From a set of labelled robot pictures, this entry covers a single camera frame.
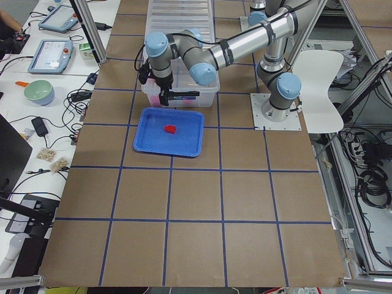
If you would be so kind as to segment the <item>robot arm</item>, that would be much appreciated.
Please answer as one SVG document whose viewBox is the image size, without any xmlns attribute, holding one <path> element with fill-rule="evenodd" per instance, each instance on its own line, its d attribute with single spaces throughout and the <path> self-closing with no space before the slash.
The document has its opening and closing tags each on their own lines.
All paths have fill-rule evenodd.
<svg viewBox="0 0 392 294">
<path fill-rule="evenodd" d="M 207 49 L 202 47 L 197 29 L 173 34 L 152 32 L 145 39 L 148 58 L 140 82 L 146 83 L 150 75 L 160 88 L 160 103 L 167 106 L 172 96 L 173 59 L 181 58 L 194 82 L 207 86 L 216 79 L 218 70 L 264 49 L 257 75 L 269 89 L 270 97 L 262 105 L 262 115 L 273 122 L 284 121 L 301 91 L 301 80 L 284 71 L 284 42 L 310 25 L 318 7 L 318 1 L 267 1 L 266 16 L 260 22 Z"/>
</svg>

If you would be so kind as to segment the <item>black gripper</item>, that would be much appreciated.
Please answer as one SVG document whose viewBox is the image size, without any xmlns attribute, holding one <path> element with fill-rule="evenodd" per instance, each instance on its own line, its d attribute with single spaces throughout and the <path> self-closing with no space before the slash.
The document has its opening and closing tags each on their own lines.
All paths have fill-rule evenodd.
<svg viewBox="0 0 392 294">
<path fill-rule="evenodd" d="M 164 78 L 159 78 L 154 76 L 156 85 L 160 87 L 160 93 L 159 93 L 159 102 L 162 106 L 169 106 L 168 104 L 168 94 L 169 91 L 172 89 L 172 84 L 173 84 L 173 74 L 171 73 L 167 77 Z"/>
</svg>

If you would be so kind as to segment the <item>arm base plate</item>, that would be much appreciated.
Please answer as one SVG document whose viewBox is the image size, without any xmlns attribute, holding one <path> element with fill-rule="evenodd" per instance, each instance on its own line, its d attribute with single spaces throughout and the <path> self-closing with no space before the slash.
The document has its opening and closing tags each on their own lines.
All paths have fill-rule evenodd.
<svg viewBox="0 0 392 294">
<path fill-rule="evenodd" d="M 295 101 L 285 110 L 270 104 L 270 94 L 251 93 L 251 107 L 255 130 L 301 131 Z"/>
</svg>

